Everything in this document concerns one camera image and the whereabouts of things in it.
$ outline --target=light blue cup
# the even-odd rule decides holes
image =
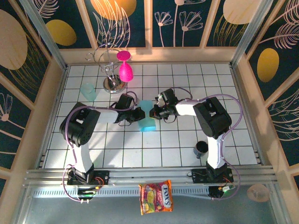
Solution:
[[[150,110],[153,109],[153,102],[151,100],[141,100],[138,104],[145,112],[145,118],[138,121],[139,130],[141,132],[152,132],[156,130],[156,123],[153,118],[150,118]]]
[[[88,101],[94,101],[97,97],[95,88],[91,83],[85,83],[81,85],[80,92]]]

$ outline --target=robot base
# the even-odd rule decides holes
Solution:
[[[211,179],[206,168],[202,169],[192,169],[192,180],[193,183],[225,183],[226,180],[223,177],[226,177],[232,183],[234,182],[232,170],[227,168],[221,175],[218,175],[214,179]]]
[[[95,180],[95,177],[100,177],[103,179],[104,181],[104,185],[108,185],[109,182],[109,171],[108,170],[94,170],[93,171],[93,177],[90,178],[89,182],[87,183],[86,181],[84,181],[83,179],[81,179],[80,177],[76,176],[73,172],[73,170],[71,170],[69,173],[69,178],[67,180],[67,185],[77,185],[77,186],[81,186],[81,185],[98,185],[99,182],[97,180]]]

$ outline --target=white grid table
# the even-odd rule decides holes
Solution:
[[[134,91],[140,100],[154,100],[168,87],[184,87],[191,91],[193,98],[217,93],[238,98],[228,64],[133,64],[132,68],[134,79],[128,83],[127,91]],[[107,107],[125,93],[105,92],[105,77],[99,66],[71,66],[43,168],[64,168],[74,162],[66,141],[59,133],[59,126],[76,102]],[[88,102],[80,93],[81,85],[87,82],[96,86],[94,102]],[[189,97],[180,89],[176,89],[175,94],[178,99]],[[238,105],[228,98],[219,97],[219,100],[234,124],[240,113]],[[198,141],[207,141],[195,117],[178,116],[171,124],[156,120],[156,126],[156,131],[142,133],[137,122],[130,126],[97,124],[89,141],[95,168],[205,166],[207,154],[198,160],[193,152]],[[244,118],[227,136],[225,144],[223,153],[228,162],[234,165],[257,164],[257,153],[252,147]]]

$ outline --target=black mug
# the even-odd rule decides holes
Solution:
[[[209,148],[207,143],[205,141],[199,141],[198,143],[196,143],[193,152],[196,155],[196,158],[200,159],[200,157],[206,154],[208,150]]]

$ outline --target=decorative wallpaper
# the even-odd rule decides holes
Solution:
[[[299,80],[268,110],[289,165],[299,163]]]
[[[0,178],[0,198],[1,198],[1,194],[2,194],[2,191],[4,189],[5,183],[6,183],[6,180]]]
[[[198,47],[210,0],[153,0],[153,47]]]
[[[145,47],[143,0],[85,0],[98,46]]]
[[[249,63],[266,100],[299,67],[299,1],[286,0]]]
[[[49,61],[8,3],[0,4],[0,73],[32,102]]]
[[[261,0],[221,0],[207,47],[236,47]]]
[[[30,113],[0,84],[0,167],[11,168]]]
[[[60,49],[91,48],[75,0],[32,0]]]

